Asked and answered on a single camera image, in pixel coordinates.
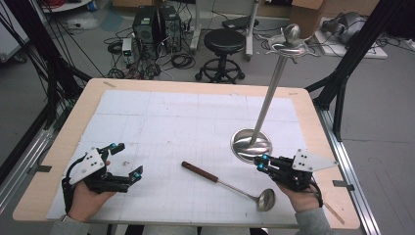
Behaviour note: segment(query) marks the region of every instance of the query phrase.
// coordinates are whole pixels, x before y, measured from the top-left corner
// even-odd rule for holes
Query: box
[[[293,0],[290,24],[299,25],[300,38],[305,39],[314,35],[320,24],[325,4],[326,0]]]
[[[155,6],[157,0],[113,0],[113,6],[115,7],[133,7],[138,6]]]
[[[369,16],[379,0],[293,0],[293,6],[265,4],[260,0],[257,15],[262,17],[289,18],[300,26],[300,38],[314,34],[322,17],[333,18],[339,13],[356,12]]]

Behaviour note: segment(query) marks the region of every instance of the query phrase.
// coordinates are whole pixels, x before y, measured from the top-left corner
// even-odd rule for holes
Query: stand base
[[[268,136],[259,132],[255,143],[251,144],[253,135],[253,129],[241,129],[231,138],[232,152],[238,159],[247,164],[253,164],[254,157],[260,157],[263,154],[272,154],[272,143]]]

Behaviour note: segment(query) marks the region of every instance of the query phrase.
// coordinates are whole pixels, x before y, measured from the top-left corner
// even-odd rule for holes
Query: metal ladle
[[[233,189],[233,190],[235,190],[237,192],[240,192],[240,193],[248,196],[249,198],[251,198],[252,200],[254,200],[256,202],[256,208],[260,212],[268,212],[275,205],[275,201],[276,201],[275,200],[275,193],[274,193],[274,190],[272,190],[270,188],[269,189],[265,189],[259,195],[259,197],[254,197],[254,196],[252,196],[252,195],[250,195],[250,194],[248,194],[248,193],[246,193],[246,192],[244,192],[244,191],[242,191],[242,190],[240,190],[238,188],[235,188],[235,187],[233,187],[233,186],[231,186],[231,185],[229,185],[229,184],[227,184],[225,182],[220,181],[217,176],[215,176],[215,175],[213,175],[211,173],[208,173],[208,172],[206,172],[206,171],[204,171],[204,170],[202,170],[202,169],[200,169],[200,168],[198,168],[198,167],[196,167],[196,166],[194,166],[192,164],[189,164],[187,162],[183,162],[182,163],[182,166],[185,167],[185,168],[187,168],[187,169],[190,169],[191,171],[197,173],[200,176],[203,176],[204,178],[206,178],[206,179],[208,179],[210,181],[213,181],[215,183],[221,183],[221,184],[225,185],[226,187],[229,187],[229,188],[231,188],[231,189]]]

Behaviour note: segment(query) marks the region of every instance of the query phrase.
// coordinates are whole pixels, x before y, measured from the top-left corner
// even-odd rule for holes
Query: robotic hand
[[[258,171],[264,172],[276,183],[283,185],[295,192],[301,192],[314,186],[317,192],[311,190],[319,201],[320,207],[323,200],[320,188],[312,177],[312,172],[338,165],[324,157],[308,153],[306,150],[298,150],[293,159],[268,155],[254,157],[254,164]]]
[[[92,148],[89,153],[75,161],[68,169],[67,176],[62,180],[64,190],[65,211],[69,212],[74,186],[77,182],[83,180],[89,190],[96,193],[102,192],[128,192],[128,188],[141,179],[143,166],[129,172],[128,177],[115,176],[107,172],[106,161],[109,155],[115,155],[125,149],[123,143],[118,145],[111,144],[105,148]],[[80,164],[77,171],[70,177],[73,167]]]

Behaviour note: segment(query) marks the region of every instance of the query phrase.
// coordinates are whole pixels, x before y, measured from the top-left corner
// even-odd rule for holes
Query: black stool
[[[232,55],[234,53],[240,52],[245,47],[245,37],[241,33],[228,28],[215,29],[208,32],[205,36],[205,45],[219,58],[207,61],[199,73],[195,75],[196,80],[201,80],[203,74],[210,79],[210,83],[230,81],[236,84],[236,79],[245,78],[241,68],[234,61],[228,60],[226,58],[227,55]],[[218,61],[217,68],[208,66],[210,63],[215,61]],[[227,69],[227,62],[234,65],[234,68]],[[208,71],[215,71],[215,73],[214,75],[211,75],[208,74]]]

